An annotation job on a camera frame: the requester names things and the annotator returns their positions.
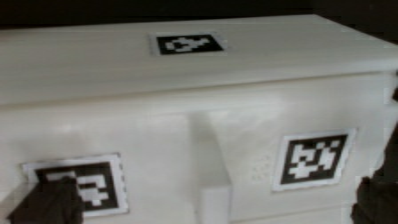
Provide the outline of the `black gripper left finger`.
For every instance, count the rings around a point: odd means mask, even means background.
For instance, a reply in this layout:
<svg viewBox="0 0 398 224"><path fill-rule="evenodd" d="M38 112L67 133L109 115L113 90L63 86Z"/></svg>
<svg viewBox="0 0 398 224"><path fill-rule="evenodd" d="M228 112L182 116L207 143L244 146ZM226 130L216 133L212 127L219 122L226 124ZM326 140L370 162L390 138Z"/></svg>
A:
<svg viewBox="0 0 398 224"><path fill-rule="evenodd" d="M84 202L70 177L36 185L8 220L11 224L84 224Z"/></svg>

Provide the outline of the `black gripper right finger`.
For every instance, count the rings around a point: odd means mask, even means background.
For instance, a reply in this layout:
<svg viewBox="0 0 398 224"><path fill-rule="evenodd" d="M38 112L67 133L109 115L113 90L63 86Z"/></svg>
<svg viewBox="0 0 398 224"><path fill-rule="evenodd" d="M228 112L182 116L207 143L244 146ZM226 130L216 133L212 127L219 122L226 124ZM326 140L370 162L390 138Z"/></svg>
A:
<svg viewBox="0 0 398 224"><path fill-rule="evenodd" d="M374 176L362 180L351 218L354 224L398 224L398 122L386 145L385 163Z"/></svg>

